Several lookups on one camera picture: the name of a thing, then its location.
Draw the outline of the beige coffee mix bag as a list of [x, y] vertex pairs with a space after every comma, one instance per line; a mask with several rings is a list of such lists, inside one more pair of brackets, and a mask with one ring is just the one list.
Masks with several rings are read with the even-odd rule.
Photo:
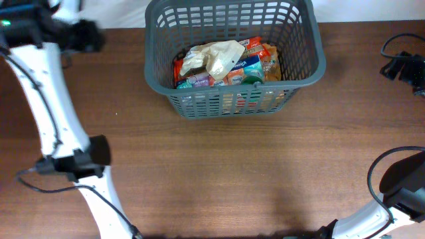
[[[281, 70], [280, 70], [280, 63], [278, 59], [278, 52], [277, 48], [275, 46], [271, 46], [269, 44], [262, 44], [260, 42], [254, 42], [252, 44], [247, 44], [245, 46], [246, 50], [244, 51], [242, 57], [240, 60], [243, 60], [245, 58], [248, 58], [249, 56], [258, 55], [260, 57], [260, 62], [262, 63], [262, 68], [265, 73], [265, 82], [276, 82], [280, 81], [281, 76]], [[249, 103], [247, 108], [255, 108], [258, 104], [258, 100], [260, 99], [261, 92], [253, 92], [250, 95]], [[236, 109], [235, 113], [239, 113], [244, 107], [246, 102], [240, 102], [238, 103], [238, 95], [236, 94]], [[223, 114], [230, 114], [232, 109], [232, 102], [233, 94], [225, 94], [223, 96], [223, 105], [222, 105], [222, 112]]]

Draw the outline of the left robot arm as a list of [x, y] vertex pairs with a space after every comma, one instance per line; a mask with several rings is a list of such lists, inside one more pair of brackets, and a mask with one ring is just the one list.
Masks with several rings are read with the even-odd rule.
[[33, 172], [62, 175], [84, 197], [102, 238], [140, 238], [112, 180], [104, 135], [82, 127], [64, 80], [70, 54], [99, 52], [105, 38], [80, 16], [81, 1], [2, 1], [1, 56], [17, 77], [36, 122], [41, 158]]

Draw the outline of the blue white carton box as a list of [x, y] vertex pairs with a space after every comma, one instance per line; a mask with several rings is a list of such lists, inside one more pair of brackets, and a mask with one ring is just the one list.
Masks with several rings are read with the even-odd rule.
[[192, 69], [182, 76], [179, 74], [182, 64], [183, 59], [175, 61], [173, 66], [176, 89], [239, 85], [242, 79], [242, 70], [249, 69], [264, 72], [258, 55], [249, 56], [238, 61], [236, 66], [221, 80], [215, 80], [205, 68]]

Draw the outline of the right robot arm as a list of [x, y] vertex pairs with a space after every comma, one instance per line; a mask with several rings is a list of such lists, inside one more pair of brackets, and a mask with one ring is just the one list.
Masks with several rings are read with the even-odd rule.
[[[379, 193], [372, 187], [373, 170], [385, 157], [402, 151], [415, 154], [392, 164], [382, 176]], [[401, 226], [424, 221], [424, 147], [402, 146], [385, 151], [369, 167], [367, 186], [373, 200], [343, 219], [321, 227], [314, 238], [386, 238]]]

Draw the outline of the beige paper bag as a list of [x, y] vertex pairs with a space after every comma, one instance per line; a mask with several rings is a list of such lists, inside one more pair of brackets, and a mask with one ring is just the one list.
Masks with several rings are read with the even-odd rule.
[[184, 57], [179, 74], [183, 76], [192, 69], [205, 67], [215, 80], [221, 80], [235, 67], [244, 51], [245, 47], [236, 40], [194, 46]]

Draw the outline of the red spaghetti packet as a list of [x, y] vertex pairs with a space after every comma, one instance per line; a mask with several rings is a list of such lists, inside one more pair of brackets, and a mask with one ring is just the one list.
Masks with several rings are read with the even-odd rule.
[[173, 63], [176, 89], [245, 84], [249, 77], [273, 80], [267, 66], [276, 66], [276, 47], [260, 37], [211, 42], [194, 46], [186, 57]]

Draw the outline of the green lid jar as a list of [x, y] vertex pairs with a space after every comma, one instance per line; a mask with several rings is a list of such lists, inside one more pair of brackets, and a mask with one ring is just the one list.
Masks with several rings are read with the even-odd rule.
[[[258, 84], [264, 83], [264, 73], [259, 70], [242, 70], [242, 79], [240, 81], [240, 85], [253, 85], [256, 86]], [[248, 97], [248, 92], [241, 92], [238, 95], [238, 103], [245, 102]]]

